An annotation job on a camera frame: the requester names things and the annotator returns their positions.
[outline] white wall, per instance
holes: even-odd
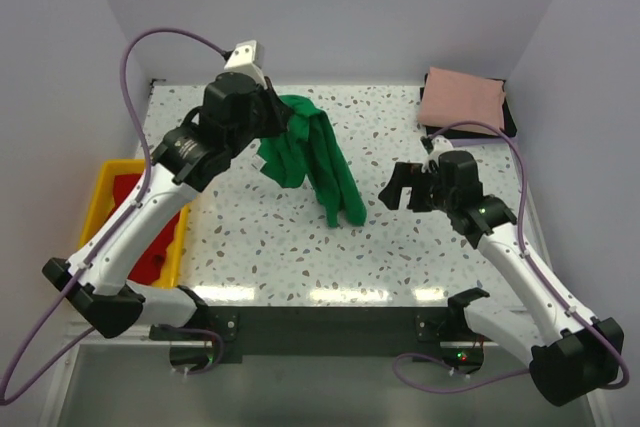
[[[625,330],[640,416],[640,0],[554,0],[509,78],[532,192],[559,275]]]
[[[551,0],[108,0],[128,38],[158,25],[231,48],[259,39],[279,83],[417,82],[429,64],[505,77]],[[220,60],[174,37],[139,59],[156,78],[207,81]]]
[[[130,154],[134,134],[118,88],[125,38],[106,0],[0,0],[0,12],[1,374],[55,297],[40,269],[73,251],[102,160]],[[146,80],[130,67],[143,105]],[[14,388],[58,349],[64,318],[43,329]],[[35,425],[48,383],[0,407],[0,425]]]

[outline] pink cloth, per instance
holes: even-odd
[[[505,93],[502,86],[501,80],[483,79],[431,67],[418,122],[444,127],[462,120],[477,120],[504,129],[502,104]],[[495,135],[475,125],[460,126],[455,130]]]

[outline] speckled tabletop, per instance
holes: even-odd
[[[421,162],[414,86],[276,86],[329,114],[368,208],[363,227],[327,227],[305,182],[281,189],[255,163],[251,144],[192,204],[180,283],[223,305],[443,305],[479,286],[518,309],[513,290],[442,213],[388,211],[378,192],[394,162]],[[200,105],[203,86],[156,85],[145,131],[151,145]],[[485,192],[516,210],[519,181],[506,145],[468,147]],[[525,229],[534,244],[531,225]]]

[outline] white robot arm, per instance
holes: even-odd
[[[613,319],[600,321],[560,282],[524,238],[524,248],[539,269],[534,272],[520,250],[517,219],[502,200],[484,195],[473,156],[456,150],[438,136],[423,138],[424,164],[398,162],[378,198],[389,208],[399,206],[401,190],[411,188],[408,208],[414,212],[445,212],[453,229],[500,271],[531,315],[533,323],[487,298],[481,289],[467,291],[466,326],[497,342],[529,367],[541,393],[555,405],[603,387],[615,380],[618,364],[605,346],[585,329],[586,319],[618,352],[623,333]],[[558,292],[563,306],[544,282]]]
[[[135,197],[142,178],[96,235],[69,259],[51,259],[45,276],[61,290],[83,269],[69,300],[106,338],[134,324],[183,327],[196,316],[200,299],[189,289],[156,289],[127,280],[134,265],[167,222],[227,170],[231,159],[253,139],[286,131],[290,109],[261,70],[262,46],[243,42],[230,53],[216,80],[205,89],[203,105],[167,133],[152,154],[150,182]],[[89,252],[122,213],[135,210],[102,245],[90,266]]]

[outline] yellow container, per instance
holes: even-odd
[[[144,172],[144,160],[124,159],[108,160],[102,165],[93,198],[89,205],[89,213],[84,222],[82,235],[78,248],[84,246],[100,230],[107,220],[109,212],[115,206],[113,200],[113,182],[116,176],[126,174],[142,174]],[[180,276],[180,259],[182,247],[187,232],[187,218],[189,217],[189,205],[185,205],[180,211],[180,217],[173,232],[173,242],[167,247],[167,257],[160,278],[152,285],[162,289],[171,289],[178,285]]]

